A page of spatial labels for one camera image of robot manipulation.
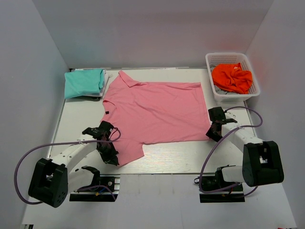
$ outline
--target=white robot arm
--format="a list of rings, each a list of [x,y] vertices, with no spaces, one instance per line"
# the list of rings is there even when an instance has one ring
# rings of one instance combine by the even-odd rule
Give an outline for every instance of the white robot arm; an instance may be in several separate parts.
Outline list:
[[[97,150],[106,164],[118,165],[118,152],[109,141],[114,127],[105,121],[97,128],[87,128],[79,138],[80,144],[71,145],[49,160],[40,159],[35,166],[29,195],[53,207],[58,207],[66,196],[82,187],[99,184],[99,170],[77,167],[89,153]]]
[[[273,141],[263,141],[245,129],[230,117],[221,107],[209,109],[212,125],[206,135],[218,142],[223,136],[243,153],[242,166],[219,167],[212,179],[202,180],[202,189],[206,193],[220,190],[236,183],[246,183],[250,187],[281,183],[284,172],[278,146]]]

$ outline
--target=white plastic basket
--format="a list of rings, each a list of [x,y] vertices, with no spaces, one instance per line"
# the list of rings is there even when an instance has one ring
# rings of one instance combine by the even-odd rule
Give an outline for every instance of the white plastic basket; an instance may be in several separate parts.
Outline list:
[[[214,52],[214,53],[206,54],[205,60],[206,60],[206,65],[208,67],[212,90],[214,93],[214,99],[216,101],[223,101],[223,102],[245,101],[253,96],[258,96],[260,94],[260,89],[256,77],[254,75],[254,72],[246,55],[237,52]],[[217,66],[220,63],[241,63],[243,70],[251,71],[253,83],[249,89],[249,94],[218,94],[216,92],[213,83],[210,65]]]

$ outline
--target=orange shirt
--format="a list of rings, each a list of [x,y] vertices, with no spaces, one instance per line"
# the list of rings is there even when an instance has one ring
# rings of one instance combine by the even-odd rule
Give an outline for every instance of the orange shirt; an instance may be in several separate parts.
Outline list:
[[[214,84],[227,92],[248,94],[252,85],[252,73],[243,71],[240,63],[219,64],[212,71]]]

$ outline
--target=white table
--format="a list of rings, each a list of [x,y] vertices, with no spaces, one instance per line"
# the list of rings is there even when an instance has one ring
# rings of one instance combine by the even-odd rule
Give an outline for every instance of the white table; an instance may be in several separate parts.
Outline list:
[[[138,81],[150,82],[201,82],[207,109],[215,106],[228,108],[234,105],[244,106],[243,102],[234,104],[217,104],[213,97],[209,75],[206,69],[145,69],[124,70],[130,77]],[[112,74],[109,82],[118,75],[118,70],[107,71]],[[84,101],[80,99],[67,100],[62,112],[60,125],[55,142],[75,141],[87,127],[97,127],[104,115],[102,100],[99,102]],[[245,109],[231,111],[236,120],[242,125],[250,124]],[[199,173],[203,162],[214,146],[215,142],[196,141],[179,142],[143,146],[144,157],[133,161],[123,167],[106,165],[99,153],[94,151],[81,161],[81,165],[92,166],[102,174],[185,174]],[[55,156],[67,146],[52,148],[51,155]],[[224,141],[211,157],[205,172],[215,172],[219,166],[241,165],[242,152],[232,143]]]
[[[207,108],[217,104],[205,69],[125,70],[138,81],[201,82]],[[242,124],[250,124],[244,109],[232,111]],[[104,114],[102,102],[69,100],[64,106],[56,142],[73,141],[87,127],[96,127]],[[259,187],[245,203],[199,202],[193,179],[215,144],[213,141],[179,142],[143,146],[145,156],[123,167],[105,165],[98,152],[90,153],[82,165],[104,174],[121,174],[118,199],[113,203],[69,202],[58,208],[28,205],[23,224],[38,229],[236,229],[293,228],[295,221],[281,184]],[[66,146],[54,147],[56,155]],[[219,166],[241,165],[242,153],[224,141],[211,157],[206,172]],[[244,185],[244,191],[251,190]]]

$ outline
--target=white wall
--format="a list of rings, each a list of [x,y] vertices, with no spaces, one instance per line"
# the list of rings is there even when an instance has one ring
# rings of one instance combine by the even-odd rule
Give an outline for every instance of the white wall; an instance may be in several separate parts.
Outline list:
[[[305,228],[304,10],[305,1],[275,0],[246,52],[262,91],[248,104],[264,118],[259,136],[280,147],[283,186],[298,228]]]
[[[33,0],[77,67],[203,66],[247,50],[273,0]]]
[[[50,142],[68,68],[31,0],[0,1],[0,34],[0,228],[15,229],[25,204],[14,190],[14,168],[27,150]],[[20,169],[25,196],[43,152]]]

